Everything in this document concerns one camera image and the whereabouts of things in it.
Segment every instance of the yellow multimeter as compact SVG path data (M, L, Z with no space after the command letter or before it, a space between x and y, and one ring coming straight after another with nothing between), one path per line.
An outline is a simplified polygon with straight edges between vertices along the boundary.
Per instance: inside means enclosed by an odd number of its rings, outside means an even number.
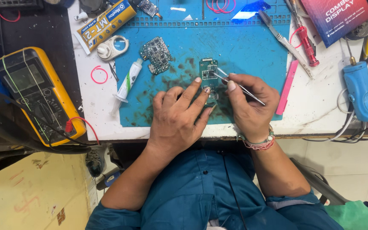
M64 130L69 118L79 114L59 80L46 53L36 47L27 47L0 58L0 79L14 99L28 107L38 117L57 130ZM69 140L51 128L28 118L39 139L45 146L57 146ZM73 130L64 134L78 138L86 132L80 119L73 119Z

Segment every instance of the yellow wall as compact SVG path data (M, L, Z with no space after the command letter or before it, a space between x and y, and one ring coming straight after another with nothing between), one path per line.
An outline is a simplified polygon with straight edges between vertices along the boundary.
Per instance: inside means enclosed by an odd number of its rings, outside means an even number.
M83 155L36 153L0 171L1 230L84 229L88 203Z

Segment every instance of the shoe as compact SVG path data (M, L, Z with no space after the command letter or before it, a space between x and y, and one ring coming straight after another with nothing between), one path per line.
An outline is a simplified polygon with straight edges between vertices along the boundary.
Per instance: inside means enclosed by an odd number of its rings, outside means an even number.
M86 155L85 163L92 177L99 177L106 169L106 144L91 146L92 150Z

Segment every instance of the beaded bracelet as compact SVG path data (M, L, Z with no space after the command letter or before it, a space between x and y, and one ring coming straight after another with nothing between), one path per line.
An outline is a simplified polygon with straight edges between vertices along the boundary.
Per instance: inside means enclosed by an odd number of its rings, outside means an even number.
M237 140L238 140L238 138L242 139L242 141L244 142L244 144L247 148L253 149L253 150L259 150L259 151L267 150L270 147L272 147L273 144L275 143L275 135L273 133L273 128L272 128L271 125L269 125L269 136L268 136L268 138L266 140L260 142L260 143L251 143L251 142L249 142L243 134L238 134Z

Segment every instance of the pink spudger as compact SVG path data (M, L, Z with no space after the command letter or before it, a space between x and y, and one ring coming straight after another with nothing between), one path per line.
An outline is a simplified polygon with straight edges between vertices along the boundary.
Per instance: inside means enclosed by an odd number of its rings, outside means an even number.
M299 61L294 60L290 63L289 72L286 77L285 86L283 87L282 94L280 95L280 101L278 108L276 110L276 114L282 115L285 111L286 104L288 103L288 95L290 88L292 87L293 78L296 73L296 69L298 68Z

